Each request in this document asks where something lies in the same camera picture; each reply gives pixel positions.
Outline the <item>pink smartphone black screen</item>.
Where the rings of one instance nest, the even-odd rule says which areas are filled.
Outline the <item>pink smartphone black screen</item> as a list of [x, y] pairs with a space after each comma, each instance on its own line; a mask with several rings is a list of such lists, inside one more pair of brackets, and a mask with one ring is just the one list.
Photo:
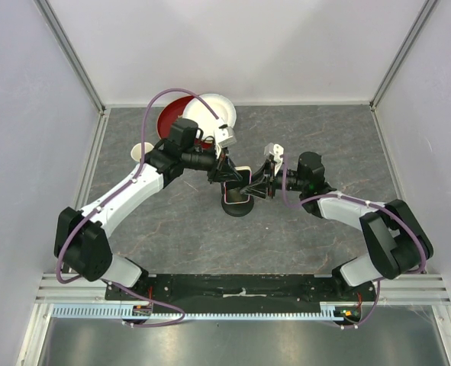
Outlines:
[[251, 182], [251, 168], [249, 166], [240, 166], [237, 167], [237, 172], [240, 178], [238, 181], [226, 181], [221, 185], [222, 201], [226, 205], [248, 204], [251, 202], [251, 197], [241, 192]]

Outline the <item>black phone stand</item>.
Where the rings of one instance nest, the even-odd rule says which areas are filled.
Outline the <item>black phone stand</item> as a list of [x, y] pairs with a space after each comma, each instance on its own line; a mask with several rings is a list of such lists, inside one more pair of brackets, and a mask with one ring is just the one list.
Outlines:
[[224, 212], [232, 217], [244, 217], [249, 214], [254, 207], [254, 199], [251, 197], [251, 202], [248, 204], [236, 204], [236, 205], [226, 205], [222, 201], [221, 196], [221, 206]]

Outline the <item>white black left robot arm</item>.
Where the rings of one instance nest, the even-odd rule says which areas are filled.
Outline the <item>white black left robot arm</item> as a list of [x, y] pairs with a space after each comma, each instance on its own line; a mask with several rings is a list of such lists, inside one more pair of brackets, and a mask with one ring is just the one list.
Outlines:
[[113, 254], [108, 239], [114, 230], [186, 169], [206, 172], [211, 182], [241, 179], [228, 159], [227, 149], [236, 142], [233, 128], [220, 125], [209, 149], [196, 144], [198, 130], [193, 120], [179, 118], [169, 135], [152, 149], [143, 150], [136, 167], [110, 191], [79, 210], [64, 209], [56, 228], [56, 267], [67, 265], [87, 281], [106, 280], [122, 285], [122, 291], [132, 300], [145, 297], [148, 273], [130, 259]]

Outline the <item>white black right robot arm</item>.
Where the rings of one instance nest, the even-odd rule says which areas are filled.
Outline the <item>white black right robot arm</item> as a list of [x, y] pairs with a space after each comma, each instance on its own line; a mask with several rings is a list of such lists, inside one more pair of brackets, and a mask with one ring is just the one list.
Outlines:
[[350, 299], [366, 282], [424, 271], [433, 247], [405, 201], [352, 197], [332, 188], [324, 174], [321, 156], [315, 152], [302, 153], [296, 169], [288, 169], [285, 155], [269, 156], [259, 171], [241, 183], [240, 191], [261, 198], [296, 191], [299, 202], [288, 202], [289, 207], [302, 207], [313, 216], [362, 233], [367, 253], [332, 271], [330, 290], [339, 300]]

